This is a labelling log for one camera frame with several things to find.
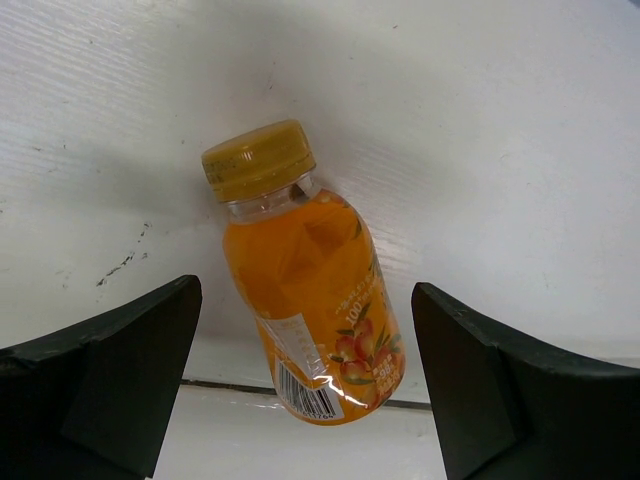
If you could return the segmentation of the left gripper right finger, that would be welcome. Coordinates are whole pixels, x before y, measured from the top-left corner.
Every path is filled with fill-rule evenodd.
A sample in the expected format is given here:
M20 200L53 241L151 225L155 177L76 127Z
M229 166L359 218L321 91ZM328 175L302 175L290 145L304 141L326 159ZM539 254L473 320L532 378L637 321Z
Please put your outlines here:
M429 283L414 328L450 479L635 479L639 372L487 317Z

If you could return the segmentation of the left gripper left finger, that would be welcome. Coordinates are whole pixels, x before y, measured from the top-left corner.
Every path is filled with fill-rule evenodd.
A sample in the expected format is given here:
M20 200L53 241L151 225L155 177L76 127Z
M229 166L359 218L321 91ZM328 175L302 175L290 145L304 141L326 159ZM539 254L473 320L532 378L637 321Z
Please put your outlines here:
M2 478L152 478L201 304L184 275L2 349Z

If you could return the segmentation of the orange juice bottle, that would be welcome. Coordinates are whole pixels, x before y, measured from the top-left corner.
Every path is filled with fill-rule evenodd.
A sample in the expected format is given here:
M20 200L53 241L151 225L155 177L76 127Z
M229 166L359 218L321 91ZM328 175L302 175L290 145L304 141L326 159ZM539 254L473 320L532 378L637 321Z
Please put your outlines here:
M403 379L404 341L371 233L316 181L301 124L239 135L201 162L227 210L224 255L285 408L322 426L378 409Z

